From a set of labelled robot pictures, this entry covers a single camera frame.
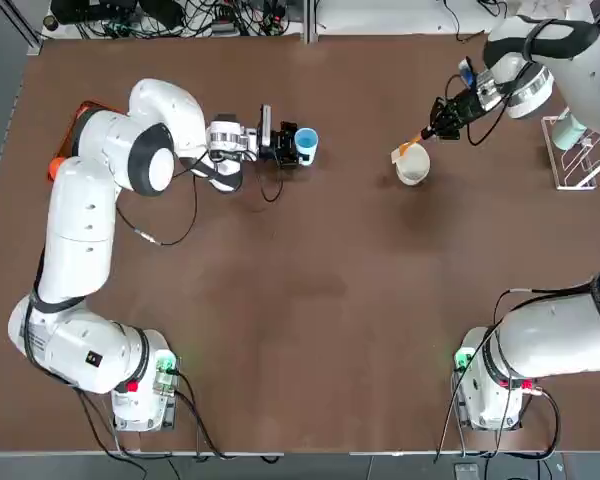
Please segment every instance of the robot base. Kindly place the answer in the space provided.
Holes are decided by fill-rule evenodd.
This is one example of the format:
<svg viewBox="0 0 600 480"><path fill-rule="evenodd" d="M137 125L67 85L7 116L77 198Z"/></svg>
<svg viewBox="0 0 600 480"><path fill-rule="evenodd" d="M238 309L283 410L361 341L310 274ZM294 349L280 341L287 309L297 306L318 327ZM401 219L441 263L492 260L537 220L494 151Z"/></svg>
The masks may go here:
<svg viewBox="0 0 600 480"><path fill-rule="evenodd" d="M507 406L509 392L494 382L485 368L482 351L476 349L484 338L487 329L477 327L469 330L456 352L453 381L454 386L462 374L462 369L469 359L477 355L469 370L464 375L456 398L460 415L460 424L474 430L500 430L502 417ZM511 390L509 408L504 421L504 430L514 430L519 426L519 415L522 408L522 389Z"/></svg>
<svg viewBox="0 0 600 480"><path fill-rule="evenodd" d="M158 357L169 350L165 338L155 330L145 330L149 340L149 365L135 392L111 391L111 404L116 430L123 432L149 432L173 429L175 398L156 386Z"/></svg>

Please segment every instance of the orange object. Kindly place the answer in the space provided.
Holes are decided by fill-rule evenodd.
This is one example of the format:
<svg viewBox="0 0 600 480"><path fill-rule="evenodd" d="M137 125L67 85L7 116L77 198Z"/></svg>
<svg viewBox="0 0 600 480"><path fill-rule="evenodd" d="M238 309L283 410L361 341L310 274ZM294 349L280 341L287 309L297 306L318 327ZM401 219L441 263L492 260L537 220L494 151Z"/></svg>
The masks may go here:
<svg viewBox="0 0 600 480"><path fill-rule="evenodd" d="M416 137L414 137L407 143L403 143L402 145L400 145L400 156L404 155L404 152L407 151L407 148L409 148L414 143L418 143L420 140L422 140L422 136L418 134Z"/></svg>
<svg viewBox="0 0 600 480"><path fill-rule="evenodd" d="M60 165L62 165L62 162L64 162L66 160L66 157L55 157L53 160L51 160L51 163L49 164L49 180L51 180L52 182L56 179L56 173L58 173L58 169L60 168Z"/></svg>
<svg viewBox="0 0 600 480"><path fill-rule="evenodd" d="M62 164L62 162L64 162L67 158L72 156L71 133L73 132L73 129L75 128L78 118L80 118L80 115L82 115L84 112L86 112L87 110L89 110L91 108L100 108L100 109L109 110L109 111L116 112L116 113L122 113L115 108L107 107L106 105L102 105L101 103L93 102L91 100L82 102L80 104L80 106L78 107L78 109L73 114L73 118L71 120L71 123L69 124L69 128L67 128L67 131L64 134L64 137L62 138L62 143L60 144L58 151L54 155L53 160L51 160L51 163L49 164L49 168L47 170L47 175L48 175L49 180L51 180L52 182L55 180L56 173L58 172L58 168L60 168L60 165Z"/></svg>

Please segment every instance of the robotic arm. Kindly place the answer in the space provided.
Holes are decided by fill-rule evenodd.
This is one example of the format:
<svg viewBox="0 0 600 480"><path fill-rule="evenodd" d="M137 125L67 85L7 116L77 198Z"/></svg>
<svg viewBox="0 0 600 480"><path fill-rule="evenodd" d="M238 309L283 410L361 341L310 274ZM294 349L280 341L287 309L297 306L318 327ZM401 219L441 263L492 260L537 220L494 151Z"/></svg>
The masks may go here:
<svg viewBox="0 0 600 480"><path fill-rule="evenodd" d="M177 360L159 332L105 319L86 305L109 277L117 197L123 189L160 195L176 158L223 191L235 189L245 155L273 152L297 164L295 146L272 144L284 132L270 130L270 113L263 107L258 129L244 129L235 117L206 129L188 92L151 79L133 88L126 115L90 102L77 113L63 147L69 158L55 173L34 288L13 310L8 333L20 352L69 385L111 392L119 430L172 426L168 370Z"/></svg>
<svg viewBox="0 0 600 480"><path fill-rule="evenodd" d="M524 118L549 98L554 78L571 115L600 132L600 25L592 19L509 18L489 35L483 60L478 74L461 63L466 88L436 101L423 139L458 139L500 103ZM600 370L600 275L515 309L494 328L470 330L455 355L461 421L478 430L517 428L531 379Z"/></svg>
<svg viewBox="0 0 600 480"><path fill-rule="evenodd" d="M462 127L503 102L510 117L524 118L550 97L554 78L571 114L600 132L600 25L511 17L489 35L483 60L480 73L467 60L460 64L466 88L436 101L423 139L459 139Z"/></svg>

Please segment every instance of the sticker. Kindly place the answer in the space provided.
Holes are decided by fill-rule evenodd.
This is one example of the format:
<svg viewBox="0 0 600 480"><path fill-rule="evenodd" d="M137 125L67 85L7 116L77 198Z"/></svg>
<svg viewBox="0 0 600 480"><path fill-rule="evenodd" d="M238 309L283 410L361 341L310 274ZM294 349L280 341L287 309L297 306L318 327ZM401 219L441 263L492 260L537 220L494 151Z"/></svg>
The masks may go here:
<svg viewBox="0 0 600 480"><path fill-rule="evenodd" d="M102 361L102 355L89 350L89 353L87 353L87 358L85 359L85 362L87 362L89 365L93 365L94 367L99 367L100 366L100 362Z"/></svg>
<svg viewBox="0 0 600 480"><path fill-rule="evenodd" d="M44 327L32 325L29 322L29 345L33 350L34 355L42 355L44 357L44 349L47 346L50 335ZM20 325L20 338L24 342L24 322Z"/></svg>

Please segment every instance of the blue cup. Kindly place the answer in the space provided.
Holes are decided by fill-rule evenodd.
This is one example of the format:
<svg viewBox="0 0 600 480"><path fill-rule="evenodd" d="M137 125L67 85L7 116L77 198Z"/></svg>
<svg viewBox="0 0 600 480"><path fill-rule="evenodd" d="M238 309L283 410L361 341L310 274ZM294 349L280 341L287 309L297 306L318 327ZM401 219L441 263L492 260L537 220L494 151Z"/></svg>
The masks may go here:
<svg viewBox="0 0 600 480"><path fill-rule="evenodd" d="M301 128L294 137L298 150L298 163L308 167L313 163L318 149L318 134L313 128Z"/></svg>

